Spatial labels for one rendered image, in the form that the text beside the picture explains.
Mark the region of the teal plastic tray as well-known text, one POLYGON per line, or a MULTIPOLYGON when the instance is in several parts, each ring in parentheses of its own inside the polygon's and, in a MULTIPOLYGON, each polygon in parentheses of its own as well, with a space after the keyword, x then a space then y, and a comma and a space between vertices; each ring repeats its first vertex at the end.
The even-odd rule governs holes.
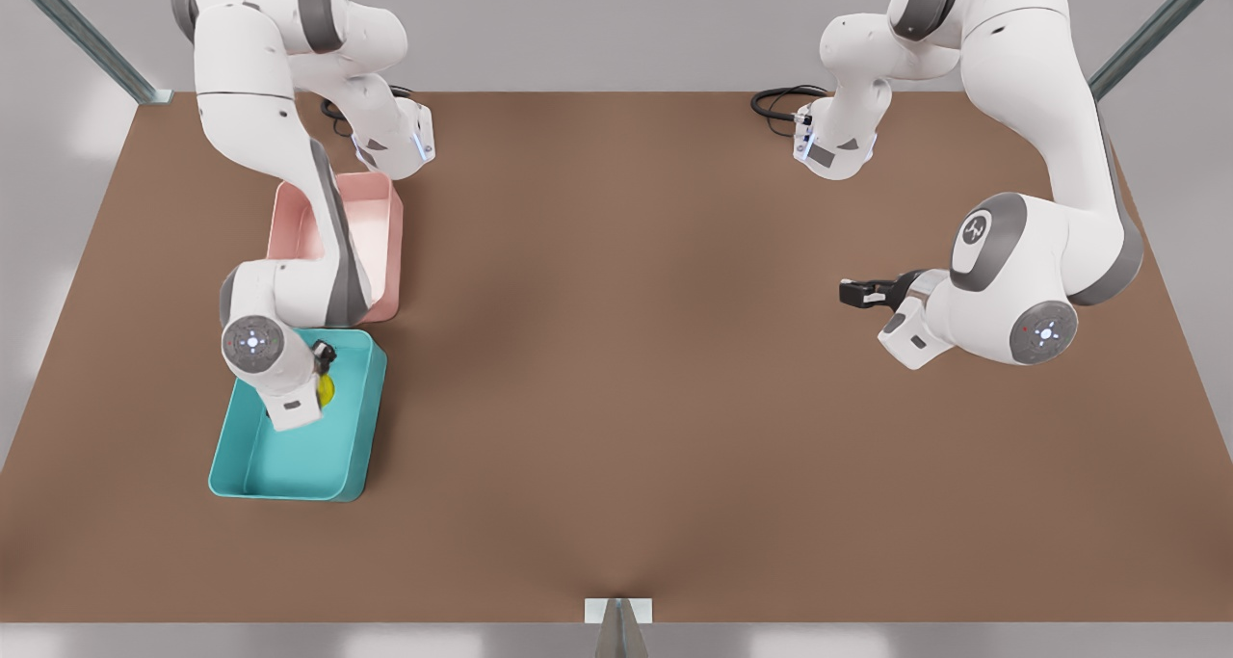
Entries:
POLYGON ((298 335, 337 352, 326 373, 330 400, 321 404, 316 380, 277 402, 236 381, 210 469, 215 495, 351 503, 365 489, 387 356, 363 329, 298 335))

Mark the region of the pink plastic tray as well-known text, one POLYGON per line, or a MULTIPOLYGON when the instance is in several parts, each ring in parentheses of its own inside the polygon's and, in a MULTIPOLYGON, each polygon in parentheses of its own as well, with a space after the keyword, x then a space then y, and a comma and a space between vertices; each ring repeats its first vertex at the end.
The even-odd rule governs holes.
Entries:
MULTIPOLYGON (((374 306, 363 323, 388 322, 398 312, 404 203, 383 173, 340 173, 337 184, 358 260, 374 293, 374 306)), ((321 235, 303 192, 286 181, 277 184, 266 258, 314 259, 322 253, 321 235)))

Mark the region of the silver frame post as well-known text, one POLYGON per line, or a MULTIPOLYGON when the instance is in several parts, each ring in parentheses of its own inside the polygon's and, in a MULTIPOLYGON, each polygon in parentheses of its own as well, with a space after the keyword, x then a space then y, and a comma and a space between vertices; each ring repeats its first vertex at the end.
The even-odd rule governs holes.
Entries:
POLYGON ((642 623, 653 621, 652 599, 586 599, 584 623, 599 623, 594 658, 650 658, 642 623))
POLYGON ((1205 1, 1166 0, 1161 2, 1160 7, 1145 18, 1144 23, 1141 23, 1141 30, 1137 30, 1136 35, 1132 35, 1089 79, 1092 100, 1100 102, 1112 92, 1113 87, 1117 87, 1136 67, 1139 67, 1141 62, 1144 62, 1145 57, 1205 1))
POLYGON ((171 102, 171 89, 158 89, 136 70, 131 62, 105 35, 92 26, 84 14, 79 12, 70 0, 30 0, 39 12, 47 16, 57 27, 102 69, 113 83, 123 87, 137 104, 166 105, 171 102))

